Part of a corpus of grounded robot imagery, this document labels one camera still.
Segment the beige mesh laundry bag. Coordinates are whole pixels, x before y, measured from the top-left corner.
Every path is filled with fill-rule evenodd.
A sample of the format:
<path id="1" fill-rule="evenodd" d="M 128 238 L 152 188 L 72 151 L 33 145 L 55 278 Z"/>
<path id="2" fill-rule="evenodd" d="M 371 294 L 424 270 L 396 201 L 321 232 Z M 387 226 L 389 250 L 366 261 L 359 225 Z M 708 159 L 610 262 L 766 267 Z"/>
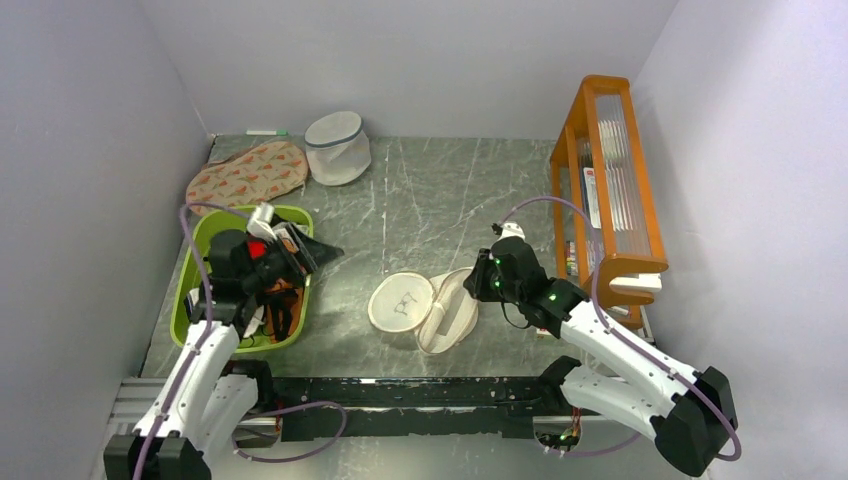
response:
<path id="1" fill-rule="evenodd" d="M 413 333 L 425 354 L 445 353 L 478 322 L 479 302 L 463 286 L 471 272 L 465 267 L 431 278 L 409 271 L 388 276 L 369 299 L 371 325 L 384 333 Z"/>

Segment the red bra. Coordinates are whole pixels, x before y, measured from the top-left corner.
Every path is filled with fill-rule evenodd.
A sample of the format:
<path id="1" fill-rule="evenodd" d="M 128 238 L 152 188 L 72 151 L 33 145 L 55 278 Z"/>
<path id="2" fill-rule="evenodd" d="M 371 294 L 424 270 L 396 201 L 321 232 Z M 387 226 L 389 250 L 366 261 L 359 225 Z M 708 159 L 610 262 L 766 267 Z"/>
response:
<path id="1" fill-rule="evenodd" d="M 249 239 L 247 241 L 247 248 L 251 259 L 259 259 L 268 252 L 267 243 L 257 239 Z"/>

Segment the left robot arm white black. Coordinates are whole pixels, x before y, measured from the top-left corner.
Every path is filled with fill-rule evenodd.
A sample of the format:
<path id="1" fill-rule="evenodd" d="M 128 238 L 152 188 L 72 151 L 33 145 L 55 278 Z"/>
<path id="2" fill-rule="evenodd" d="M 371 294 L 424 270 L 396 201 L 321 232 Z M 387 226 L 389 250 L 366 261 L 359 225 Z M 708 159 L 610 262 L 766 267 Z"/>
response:
<path id="1" fill-rule="evenodd" d="M 107 443 L 106 478 L 211 478 L 240 421 L 268 413 L 277 400 L 267 368 L 231 361 L 261 295 L 280 282 L 302 287 L 343 254 L 290 222 L 249 221 L 213 235 L 178 362 L 132 431 Z"/>

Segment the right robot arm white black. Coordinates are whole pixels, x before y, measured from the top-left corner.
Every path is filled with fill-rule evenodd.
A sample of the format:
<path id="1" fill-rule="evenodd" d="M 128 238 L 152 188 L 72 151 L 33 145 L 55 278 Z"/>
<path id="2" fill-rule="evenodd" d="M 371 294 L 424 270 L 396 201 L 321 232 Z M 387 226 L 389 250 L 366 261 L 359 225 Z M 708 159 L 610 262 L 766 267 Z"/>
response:
<path id="1" fill-rule="evenodd" d="M 715 460 L 741 453 L 728 377 L 675 360 L 613 320 L 580 287 L 547 275 L 520 236 L 478 252 L 463 283 L 481 302 L 512 304 L 532 327 L 579 347 L 617 373 L 610 379 L 579 360 L 551 364 L 539 391 L 550 413 L 588 409 L 651 440 L 678 471 L 699 477 Z"/>

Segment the orange bra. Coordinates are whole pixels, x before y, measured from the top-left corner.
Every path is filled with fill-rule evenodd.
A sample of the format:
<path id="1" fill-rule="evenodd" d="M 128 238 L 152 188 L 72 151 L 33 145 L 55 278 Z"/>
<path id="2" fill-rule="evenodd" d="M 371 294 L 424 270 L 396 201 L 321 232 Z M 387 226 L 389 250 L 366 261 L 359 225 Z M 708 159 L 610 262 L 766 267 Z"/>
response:
<path id="1" fill-rule="evenodd" d="M 261 330 L 271 343 L 281 343 L 294 336 L 301 324 L 303 288 L 278 280 L 261 292 L 257 301 L 263 309 Z"/>

